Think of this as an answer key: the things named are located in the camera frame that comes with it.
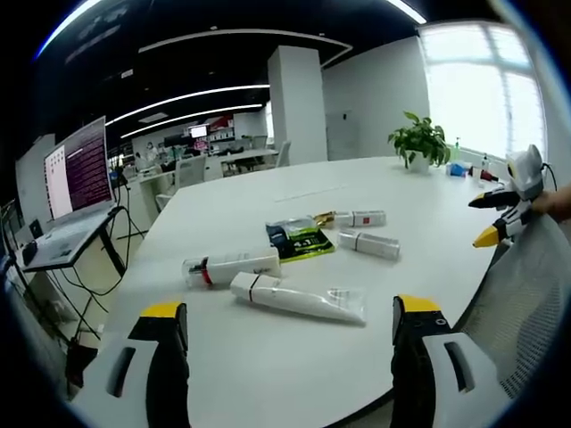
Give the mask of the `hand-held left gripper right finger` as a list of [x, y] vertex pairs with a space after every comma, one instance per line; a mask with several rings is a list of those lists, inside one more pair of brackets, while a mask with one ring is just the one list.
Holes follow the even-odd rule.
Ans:
[[392, 427], [489, 427], [509, 407], [492, 360], [425, 298], [393, 298]]

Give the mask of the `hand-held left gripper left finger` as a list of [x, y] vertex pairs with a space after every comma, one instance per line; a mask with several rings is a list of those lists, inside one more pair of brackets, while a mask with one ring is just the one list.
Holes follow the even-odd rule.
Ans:
[[188, 427], [187, 352], [186, 304], [152, 305], [86, 367], [73, 409], [88, 427]]

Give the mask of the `person's right hand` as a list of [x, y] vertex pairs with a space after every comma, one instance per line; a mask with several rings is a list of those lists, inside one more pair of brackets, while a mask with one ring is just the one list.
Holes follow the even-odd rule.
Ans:
[[553, 192], [542, 192], [534, 200], [532, 207], [536, 212], [566, 220], [570, 218], [570, 205], [571, 188], [568, 185]]

